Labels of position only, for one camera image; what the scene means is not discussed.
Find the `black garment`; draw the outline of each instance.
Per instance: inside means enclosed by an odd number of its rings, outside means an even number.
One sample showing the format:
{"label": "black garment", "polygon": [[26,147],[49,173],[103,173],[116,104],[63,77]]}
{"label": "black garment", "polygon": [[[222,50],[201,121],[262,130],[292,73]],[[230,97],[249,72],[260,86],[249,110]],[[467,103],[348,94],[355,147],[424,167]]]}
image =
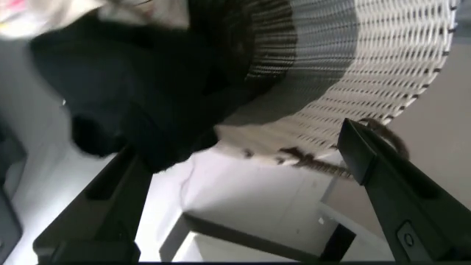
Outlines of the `black garment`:
{"label": "black garment", "polygon": [[228,84],[202,36],[104,22],[96,10],[29,47],[67,102],[76,145],[105,156],[129,143],[154,172],[213,146],[213,126],[252,97]]}

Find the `brown rope handle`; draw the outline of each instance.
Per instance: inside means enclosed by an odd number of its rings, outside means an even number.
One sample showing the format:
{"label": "brown rope handle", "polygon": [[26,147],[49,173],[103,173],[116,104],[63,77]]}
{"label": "brown rope handle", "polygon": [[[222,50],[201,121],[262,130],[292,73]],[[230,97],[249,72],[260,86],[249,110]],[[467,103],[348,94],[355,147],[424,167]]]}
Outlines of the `brown rope handle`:
{"label": "brown rope handle", "polygon": [[[401,155],[405,159],[409,159],[409,151],[404,141],[388,127],[386,127],[386,125],[383,125],[379,121],[376,121],[371,118],[362,119],[360,120],[360,122],[366,122],[366,126],[370,128],[373,132],[377,133],[381,138],[387,140],[396,149],[399,155]],[[353,175],[352,173],[350,173],[350,170],[348,168],[317,160],[314,155],[304,154],[297,147],[282,148],[280,149],[280,151],[288,153],[300,159],[300,161],[294,165],[295,167],[307,168],[324,174],[329,174],[333,177],[340,177],[346,180],[353,180]]]}

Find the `black cloth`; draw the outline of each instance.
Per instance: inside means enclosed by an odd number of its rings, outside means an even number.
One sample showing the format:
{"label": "black cloth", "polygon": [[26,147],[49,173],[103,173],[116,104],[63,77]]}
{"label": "black cloth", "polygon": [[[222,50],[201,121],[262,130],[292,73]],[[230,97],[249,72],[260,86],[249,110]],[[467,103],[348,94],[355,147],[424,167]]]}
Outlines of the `black cloth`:
{"label": "black cloth", "polygon": [[213,146],[213,126],[252,98],[228,83],[203,36],[104,22],[97,10],[29,48],[66,100],[81,150],[106,156],[130,144],[154,172]]}

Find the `woven basket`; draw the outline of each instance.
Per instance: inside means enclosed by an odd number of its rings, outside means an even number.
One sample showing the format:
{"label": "woven basket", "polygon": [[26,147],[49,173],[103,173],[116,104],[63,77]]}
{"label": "woven basket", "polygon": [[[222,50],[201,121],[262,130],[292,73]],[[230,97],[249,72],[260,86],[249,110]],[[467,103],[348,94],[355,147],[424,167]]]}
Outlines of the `woven basket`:
{"label": "woven basket", "polygon": [[336,151],[345,118],[388,124],[444,65],[454,0],[195,0],[192,25],[225,50],[234,78],[269,92],[217,127],[217,149],[293,165],[281,152]]}

